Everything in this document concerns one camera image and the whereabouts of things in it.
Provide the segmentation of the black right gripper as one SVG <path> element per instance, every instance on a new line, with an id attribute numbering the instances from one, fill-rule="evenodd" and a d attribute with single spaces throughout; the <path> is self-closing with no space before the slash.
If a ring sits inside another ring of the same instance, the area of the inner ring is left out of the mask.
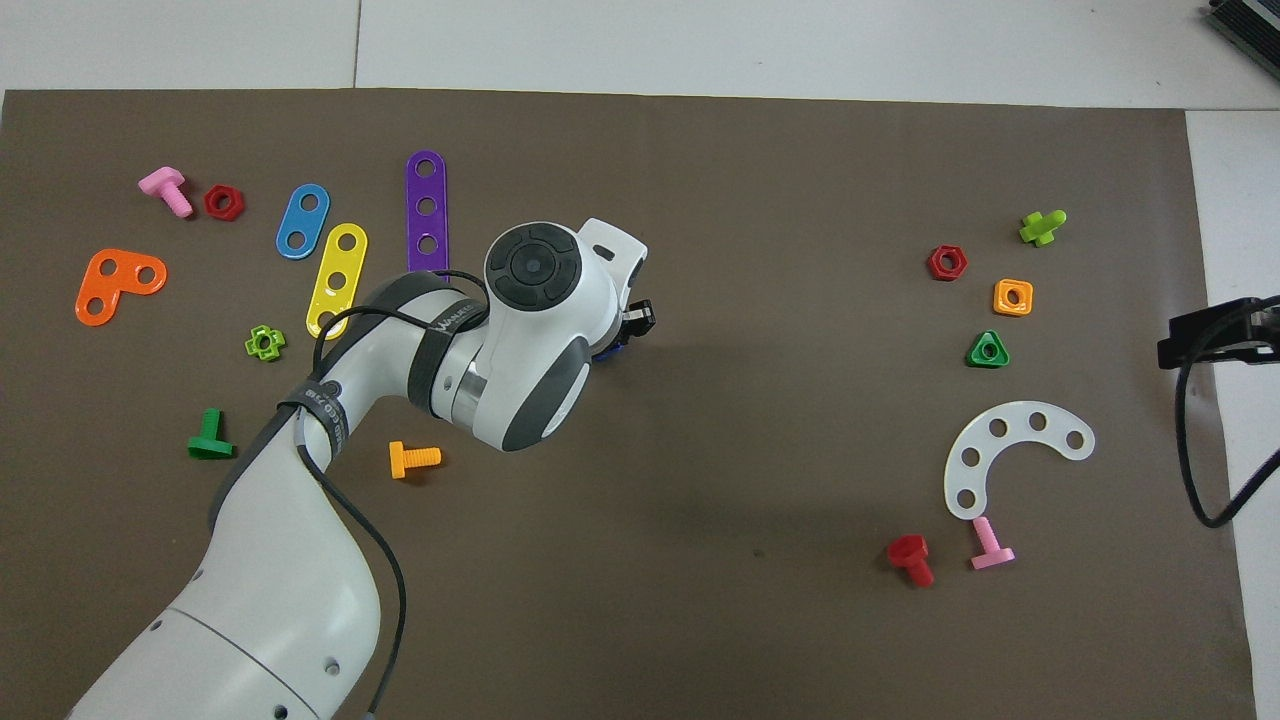
<path id="1" fill-rule="evenodd" d="M 1277 363 L 1279 296 L 1244 297 L 1210 306 L 1201 331 L 1201 314 L 1188 313 L 1167 322 L 1167 337 L 1158 342 L 1158 366 L 1183 366 L 1199 337 L 1202 363 Z"/>

